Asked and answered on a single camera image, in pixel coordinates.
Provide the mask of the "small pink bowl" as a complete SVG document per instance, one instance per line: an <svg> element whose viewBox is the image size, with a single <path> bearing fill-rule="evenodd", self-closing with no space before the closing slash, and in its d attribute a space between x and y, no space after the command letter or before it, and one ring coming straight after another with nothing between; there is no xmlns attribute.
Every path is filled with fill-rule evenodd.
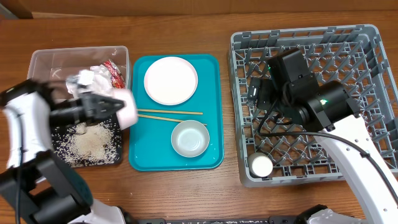
<svg viewBox="0 0 398 224"><path fill-rule="evenodd" d="M138 112L132 91L114 88L113 98L124 102L124 106L116 113L120 129L125 130L136 124L138 121Z"/></svg>

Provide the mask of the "white napkin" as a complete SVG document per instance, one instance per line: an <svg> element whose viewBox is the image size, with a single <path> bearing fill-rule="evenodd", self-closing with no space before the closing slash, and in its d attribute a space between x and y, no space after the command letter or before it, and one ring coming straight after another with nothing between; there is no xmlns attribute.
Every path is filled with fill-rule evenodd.
<svg viewBox="0 0 398 224"><path fill-rule="evenodd" d="M93 83L85 88L83 86L79 86L76 92L71 94L74 98L78 98L81 93L86 92L103 96L112 96L113 86L111 83L111 74L104 65L92 66L89 69L84 70L91 70L94 72Z"/></svg>

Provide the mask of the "red snack wrapper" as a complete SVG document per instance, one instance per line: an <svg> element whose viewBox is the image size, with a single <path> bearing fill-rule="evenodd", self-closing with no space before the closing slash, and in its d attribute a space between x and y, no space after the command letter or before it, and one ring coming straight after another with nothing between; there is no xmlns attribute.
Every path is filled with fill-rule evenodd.
<svg viewBox="0 0 398 224"><path fill-rule="evenodd" d="M121 71L118 66L112 61L107 60L103 62L103 65L107 68L111 74L111 83L114 88L125 88L125 81L121 75Z"/></svg>

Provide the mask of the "white cup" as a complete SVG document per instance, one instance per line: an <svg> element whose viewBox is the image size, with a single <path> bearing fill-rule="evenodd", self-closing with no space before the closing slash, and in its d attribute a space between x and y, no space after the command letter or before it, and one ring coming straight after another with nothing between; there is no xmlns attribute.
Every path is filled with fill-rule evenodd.
<svg viewBox="0 0 398 224"><path fill-rule="evenodd" d="M267 177L272 173L274 165L264 153L255 152L248 157L248 167L254 176Z"/></svg>

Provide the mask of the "large white plate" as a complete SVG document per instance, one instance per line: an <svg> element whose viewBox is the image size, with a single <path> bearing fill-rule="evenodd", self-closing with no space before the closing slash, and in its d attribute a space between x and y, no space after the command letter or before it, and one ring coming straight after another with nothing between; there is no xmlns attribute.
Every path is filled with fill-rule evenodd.
<svg viewBox="0 0 398 224"><path fill-rule="evenodd" d="M156 103L175 106L189 100L198 86L194 66L180 57L163 57L152 63L144 75L144 89Z"/></svg>

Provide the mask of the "grey-white bowl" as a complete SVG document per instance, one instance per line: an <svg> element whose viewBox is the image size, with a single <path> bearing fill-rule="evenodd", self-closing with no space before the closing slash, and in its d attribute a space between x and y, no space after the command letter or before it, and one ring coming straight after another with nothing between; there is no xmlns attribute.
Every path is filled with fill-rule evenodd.
<svg viewBox="0 0 398 224"><path fill-rule="evenodd" d="M209 143L210 134L206 126L195 120L179 123L171 134L171 145L174 151L187 158L202 155Z"/></svg>

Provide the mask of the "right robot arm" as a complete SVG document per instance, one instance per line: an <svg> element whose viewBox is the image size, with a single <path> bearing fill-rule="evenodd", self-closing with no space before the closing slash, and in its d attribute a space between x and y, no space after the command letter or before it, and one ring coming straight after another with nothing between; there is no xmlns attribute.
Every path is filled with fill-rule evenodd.
<svg viewBox="0 0 398 224"><path fill-rule="evenodd" d="M257 134L313 136L337 164L366 223L397 223L397 180L343 84L319 85L298 48L267 59L265 68L270 78L253 77L248 88L248 105L265 111Z"/></svg>

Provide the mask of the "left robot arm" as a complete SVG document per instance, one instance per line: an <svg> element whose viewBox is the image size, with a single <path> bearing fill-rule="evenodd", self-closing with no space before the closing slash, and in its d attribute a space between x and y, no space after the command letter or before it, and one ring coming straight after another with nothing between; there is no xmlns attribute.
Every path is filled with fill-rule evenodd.
<svg viewBox="0 0 398 224"><path fill-rule="evenodd" d="M134 223L121 207L93 198L85 180L53 151L52 125L95 124L124 102L94 93L56 104L53 88L32 79L1 93L11 150L1 174L1 196L15 210L16 223Z"/></svg>

